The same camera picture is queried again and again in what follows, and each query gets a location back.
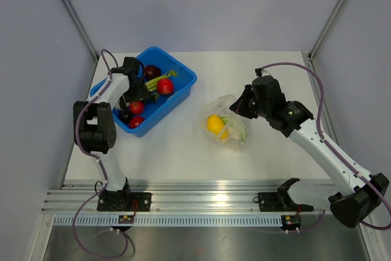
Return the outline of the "black grape bunch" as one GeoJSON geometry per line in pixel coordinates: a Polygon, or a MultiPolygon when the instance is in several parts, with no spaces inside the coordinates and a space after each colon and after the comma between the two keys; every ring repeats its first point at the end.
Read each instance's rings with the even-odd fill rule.
{"type": "Polygon", "coordinates": [[[157,103],[159,100],[160,94],[157,90],[154,90],[152,92],[149,92],[146,97],[144,98],[144,103],[157,103]]]}

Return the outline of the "clear zip top bag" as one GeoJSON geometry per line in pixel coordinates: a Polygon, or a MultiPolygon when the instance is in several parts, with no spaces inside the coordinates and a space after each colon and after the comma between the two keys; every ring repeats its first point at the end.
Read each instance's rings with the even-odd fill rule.
{"type": "Polygon", "coordinates": [[[213,142],[236,152],[247,147],[249,132],[243,120],[230,110],[236,101],[232,94],[219,96],[198,113],[199,127],[213,142]]]}

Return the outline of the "yellow mango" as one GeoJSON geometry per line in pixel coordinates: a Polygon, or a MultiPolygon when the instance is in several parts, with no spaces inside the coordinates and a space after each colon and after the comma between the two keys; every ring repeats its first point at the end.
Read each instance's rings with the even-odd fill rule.
{"type": "Polygon", "coordinates": [[[215,134],[220,140],[227,139],[228,129],[225,129],[225,123],[217,115],[211,115],[207,118],[207,130],[215,134]]]}

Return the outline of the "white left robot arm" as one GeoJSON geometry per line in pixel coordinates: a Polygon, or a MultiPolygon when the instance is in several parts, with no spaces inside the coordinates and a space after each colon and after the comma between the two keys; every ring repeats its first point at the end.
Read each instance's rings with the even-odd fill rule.
{"type": "Polygon", "coordinates": [[[104,212],[150,211],[152,193],[132,191],[110,149],[116,143],[117,130],[112,110],[127,91],[140,94],[143,80],[138,77],[142,63],[135,57],[126,57],[121,67],[108,69],[101,87],[86,101],[73,105],[74,140],[83,154],[99,165],[103,180],[95,189],[97,210],[104,212]]]}

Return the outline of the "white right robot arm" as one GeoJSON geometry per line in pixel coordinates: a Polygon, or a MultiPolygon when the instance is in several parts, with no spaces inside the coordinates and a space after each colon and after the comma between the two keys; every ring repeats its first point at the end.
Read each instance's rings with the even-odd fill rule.
{"type": "Polygon", "coordinates": [[[318,121],[302,103],[287,101],[280,89],[246,85],[229,109],[248,119],[264,118],[273,129],[306,151],[335,185],[331,188],[291,178],[277,190],[281,208],[291,210],[296,205],[308,205],[328,210],[349,228],[362,223],[380,204],[390,208],[384,197],[388,178],[359,166],[321,131],[318,121]]]}

